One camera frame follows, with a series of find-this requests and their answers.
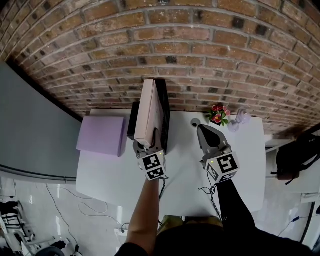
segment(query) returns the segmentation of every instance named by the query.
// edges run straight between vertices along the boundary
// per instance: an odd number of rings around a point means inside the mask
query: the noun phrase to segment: brick wall
[[[247,108],[277,134],[320,122],[319,22],[307,0],[10,0],[0,58],[81,116],[165,78],[172,110]]]

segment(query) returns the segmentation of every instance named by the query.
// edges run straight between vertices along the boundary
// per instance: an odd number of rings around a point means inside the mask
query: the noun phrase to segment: power outlet
[[[119,236],[119,237],[126,237],[128,235],[128,230],[127,229],[123,229],[124,233],[122,233],[122,230],[121,228],[115,228],[114,229],[114,233],[116,236]]]

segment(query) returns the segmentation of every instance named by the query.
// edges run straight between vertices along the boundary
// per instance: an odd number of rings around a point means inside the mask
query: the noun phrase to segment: flower pot
[[[215,121],[210,120],[211,123],[215,124],[216,126],[221,126],[221,122],[216,123]]]

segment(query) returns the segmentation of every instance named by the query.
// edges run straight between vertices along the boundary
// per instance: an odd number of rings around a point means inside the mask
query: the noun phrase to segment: purple box
[[[124,117],[85,116],[76,149],[120,157],[124,122]]]

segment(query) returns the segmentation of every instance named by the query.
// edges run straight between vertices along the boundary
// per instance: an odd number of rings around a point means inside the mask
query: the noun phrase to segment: potted plant
[[[228,119],[226,119],[227,116],[230,116],[230,110],[226,106],[214,105],[205,117],[209,118],[210,122],[217,126],[221,124],[225,126],[229,123]]]

